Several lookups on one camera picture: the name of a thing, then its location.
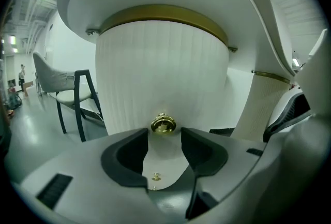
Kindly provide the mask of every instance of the gold trim band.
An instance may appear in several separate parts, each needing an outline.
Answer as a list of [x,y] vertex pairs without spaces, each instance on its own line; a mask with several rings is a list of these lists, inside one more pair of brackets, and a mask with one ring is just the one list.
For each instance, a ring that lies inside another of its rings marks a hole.
[[281,82],[285,82],[287,84],[290,84],[290,80],[283,78],[281,76],[278,76],[276,74],[272,74],[272,73],[267,73],[267,72],[261,72],[261,71],[252,71],[254,73],[254,75],[257,76],[263,76],[263,77],[268,77],[268,78],[272,78]]
[[119,11],[104,21],[100,34],[121,24],[150,20],[191,25],[212,34],[228,46],[227,35],[213,20],[189,9],[162,4],[140,5]]

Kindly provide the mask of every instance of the chair seat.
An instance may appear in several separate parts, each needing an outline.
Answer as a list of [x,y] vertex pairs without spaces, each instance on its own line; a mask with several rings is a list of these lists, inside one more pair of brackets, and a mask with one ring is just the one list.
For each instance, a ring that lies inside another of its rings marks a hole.
[[[79,102],[84,101],[91,97],[91,91],[86,84],[79,85]],[[56,95],[56,100],[59,103],[71,106],[74,104],[74,91],[63,91]]]

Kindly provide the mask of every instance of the person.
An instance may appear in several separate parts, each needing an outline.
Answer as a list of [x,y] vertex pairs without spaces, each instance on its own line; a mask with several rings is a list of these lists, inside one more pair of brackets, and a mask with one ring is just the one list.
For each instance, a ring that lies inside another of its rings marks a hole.
[[24,76],[25,76],[25,70],[24,70],[24,65],[21,64],[21,71],[19,73],[19,80],[20,80],[20,83],[21,83],[21,89],[23,91],[23,83],[24,83]]

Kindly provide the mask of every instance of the fluorescent light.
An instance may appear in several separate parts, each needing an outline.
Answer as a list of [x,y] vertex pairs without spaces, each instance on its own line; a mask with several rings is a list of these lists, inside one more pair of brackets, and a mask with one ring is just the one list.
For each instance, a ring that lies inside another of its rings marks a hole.
[[10,36],[10,37],[9,37],[9,42],[10,42],[11,44],[16,44],[16,37],[15,37],[15,36]]
[[300,67],[299,62],[298,62],[298,60],[297,60],[296,58],[293,59],[293,62],[294,62],[294,64],[295,64],[297,67]]

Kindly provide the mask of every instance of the ceiling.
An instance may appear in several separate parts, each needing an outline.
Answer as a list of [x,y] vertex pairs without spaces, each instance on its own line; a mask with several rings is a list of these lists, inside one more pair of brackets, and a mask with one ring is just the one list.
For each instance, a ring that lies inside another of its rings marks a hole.
[[[272,0],[272,2],[282,10],[287,21],[293,57],[298,58],[301,64],[306,62],[322,29],[328,27],[318,2],[316,0]],[[16,36],[16,48],[19,52],[33,50],[38,34],[55,10],[56,0],[14,0],[2,34],[5,39],[5,54],[12,52],[12,46],[8,43],[10,35]]]

